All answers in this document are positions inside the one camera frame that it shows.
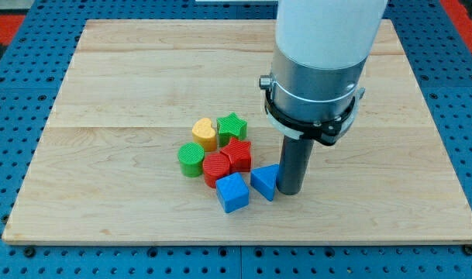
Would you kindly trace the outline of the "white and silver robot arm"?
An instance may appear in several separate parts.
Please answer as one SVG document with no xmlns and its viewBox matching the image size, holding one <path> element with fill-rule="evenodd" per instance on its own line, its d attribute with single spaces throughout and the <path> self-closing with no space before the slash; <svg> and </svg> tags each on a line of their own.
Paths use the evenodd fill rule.
<svg viewBox="0 0 472 279">
<path fill-rule="evenodd" d="M 332 146 L 351 127 L 358 81 L 387 0 L 280 0 L 270 73 L 260 79 L 270 122 L 293 140 Z"/>
</svg>

